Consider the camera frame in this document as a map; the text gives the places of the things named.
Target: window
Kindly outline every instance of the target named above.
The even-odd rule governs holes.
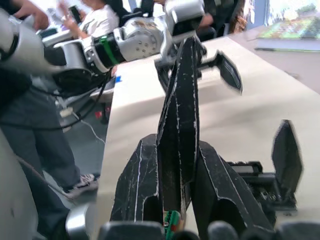
[[[284,19],[295,19],[313,14],[320,7],[318,0],[269,0],[267,23],[272,25]]]

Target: green ring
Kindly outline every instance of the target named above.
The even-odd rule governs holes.
[[[111,60],[112,64],[113,65],[118,65],[119,62],[117,61],[117,59],[115,58],[114,54],[112,53],[112,50],[111,50],[111,48],[109,46],[107,38],[106,37],[102,37],[102,38],[100,38],[99,41],[103,45],[103,48],[104,48],[106,54],[108,55],[109,59]]]

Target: white shirt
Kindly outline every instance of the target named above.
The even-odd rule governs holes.
[[[111,33],[119,26],[119,18],[109,5],[90,11],[80,25],[80,29],[94,38]]]

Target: sneaker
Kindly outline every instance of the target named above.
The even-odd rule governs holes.
[[[64,188],[63,191],[69,198],[75,199],[84,192],[96,190],[99,186],[99,177],[100,174],[97,173],[80,175],[79,183],[70,188]]]

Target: cellphone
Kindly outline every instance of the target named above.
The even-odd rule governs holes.
[[[78,11],[77,6],[71,6],[69,7],[69,10],[74,18],[74,20],[76,21],[77,24],[82,23],[81,17],[80,17],[80,12]]]

